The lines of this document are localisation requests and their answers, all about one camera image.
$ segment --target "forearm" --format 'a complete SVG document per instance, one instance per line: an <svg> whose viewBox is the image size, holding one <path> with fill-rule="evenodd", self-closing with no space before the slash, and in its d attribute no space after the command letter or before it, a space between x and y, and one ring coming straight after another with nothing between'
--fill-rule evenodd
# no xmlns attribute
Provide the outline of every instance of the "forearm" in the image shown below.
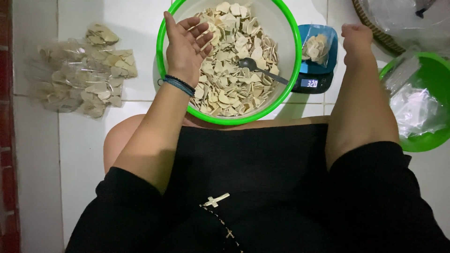
<svg viewBox="0 0 450 253"><path fill-rule="evenodd" d="M399 142L397 123L378 78L374 55L368 51L349 62L329 120L328 167L346 152L364 144Z"/></svg>
<svg viewBox="0 0 450 253"><path fill-rule="evenodd" d="M114 166L145 179L163 193L188 102L186 93L164 83Z"/></svg>

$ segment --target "white cross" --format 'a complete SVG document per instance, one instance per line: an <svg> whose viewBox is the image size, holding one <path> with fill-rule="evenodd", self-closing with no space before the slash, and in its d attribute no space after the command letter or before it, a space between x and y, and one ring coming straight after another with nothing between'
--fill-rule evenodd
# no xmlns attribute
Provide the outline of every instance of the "white cross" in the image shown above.
<svg viewBox="0 0 450 253"><path fill-rule="evenodd" d="M223 200L224 198L226 198L226 197L228 197L230 194L229 193L225 193L224 195L222 195L222 196L220 196L220 197L218 197L218 198L215 198L215 199L213 199L212 197L208 197L208 202L206 202L205 204L204 204L204 206L205 207L207 207L207 206L210 206L210 205L212 205L213 207L218 207L219 205L217 204L217 202L219 202L219 201L221 201L221 200Z"/></svg>

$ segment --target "person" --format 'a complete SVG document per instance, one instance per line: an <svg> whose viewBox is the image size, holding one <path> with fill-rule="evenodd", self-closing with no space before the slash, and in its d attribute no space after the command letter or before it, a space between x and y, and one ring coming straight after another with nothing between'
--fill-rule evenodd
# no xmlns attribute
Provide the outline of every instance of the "person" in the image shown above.
<svg viewBox="0 0 450 253"><path fill-rule="evenodd" d="M199 18L164 13L168 74L191 87L212 50ZM450 252L399 146L372 32L343 25L330 117L214 126L164 82L104 143L106 176L67 253Z"/></svg>

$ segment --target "green plastic bowl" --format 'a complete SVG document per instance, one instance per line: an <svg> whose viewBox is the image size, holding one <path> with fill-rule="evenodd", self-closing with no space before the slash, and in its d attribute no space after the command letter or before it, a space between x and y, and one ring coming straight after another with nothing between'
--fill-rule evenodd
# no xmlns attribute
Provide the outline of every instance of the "green plastic bowl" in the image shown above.
<svg viewBox="0 0 450 253"><path fill-rule="evenodd" d="M178 22L194 16L205 8L214 8L222 2L223 0L177 0L168 11ZM228 2L244 5L248 3L248 0L229 0ZM214 117L201 113L189 104L188 112L201 120L219 125L240 125L255 121L277 108L289 95L297 80L302 63L302 41L297 22L291 11L282 0L254 0L251 8L252 15L258 18L264 33L278 42L278 68L280 75L290 80L289 84L287 86L279 84L262 106L242 116ZM162 77L166 74L167 69L165 52L168 43L166 24L163 20L156 44L156 60Z"/></svg>
<svg viewBox="0 0 450 253"><path fill-rule="evenodd" d="M427 88L450 113L450 63L434 53L417 53L422 67L411 78L423 81L421 88ZM394 65L391 61L380 73L382 78ZM425 133L421 136L401 140L400 145L407 152L424 152L435 149L450 138L450 118L447 127L435 133Z"/></svg>

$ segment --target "beaded bracelet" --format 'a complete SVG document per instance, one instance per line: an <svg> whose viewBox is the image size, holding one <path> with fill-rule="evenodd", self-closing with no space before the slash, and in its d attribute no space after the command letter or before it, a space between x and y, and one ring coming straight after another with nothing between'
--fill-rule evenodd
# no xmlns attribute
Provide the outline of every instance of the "beaded bracelet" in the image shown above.
<svg viewBox="0 0 450 253"><path fill-rule="evenodd" d="M165 75L165 78L162 79L164 82L170 83L173 86L177 87L178 89L184 91L186 94L188 94L190 97L194 97L195 89L191 87L186 82L170 75Z"/></svg>

